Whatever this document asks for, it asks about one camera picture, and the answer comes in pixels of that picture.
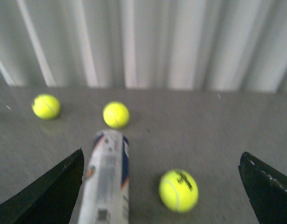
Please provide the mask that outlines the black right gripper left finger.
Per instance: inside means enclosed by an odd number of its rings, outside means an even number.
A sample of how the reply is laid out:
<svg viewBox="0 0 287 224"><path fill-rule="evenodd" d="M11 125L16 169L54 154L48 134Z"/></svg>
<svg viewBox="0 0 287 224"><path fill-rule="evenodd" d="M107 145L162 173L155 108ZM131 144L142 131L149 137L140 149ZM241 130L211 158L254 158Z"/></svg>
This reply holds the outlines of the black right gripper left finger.
<svg viewBox="0 0 287 224"><path fill-rule="evenodd" d="M0 204L0 224L67 224L84 171L84 155L76 150L18 194Z"/></svg>

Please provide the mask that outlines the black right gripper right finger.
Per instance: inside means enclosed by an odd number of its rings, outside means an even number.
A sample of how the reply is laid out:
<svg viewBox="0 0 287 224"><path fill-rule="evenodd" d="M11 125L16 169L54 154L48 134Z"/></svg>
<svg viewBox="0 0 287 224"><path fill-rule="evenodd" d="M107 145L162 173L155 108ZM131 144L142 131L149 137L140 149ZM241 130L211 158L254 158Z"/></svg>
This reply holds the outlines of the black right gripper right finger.
<svg viewBox="0 0 287 224"><path fill-rule="evenodd" d="M238 166L244 190L260 224L287 224L287 176L244 152Z"/></svg>

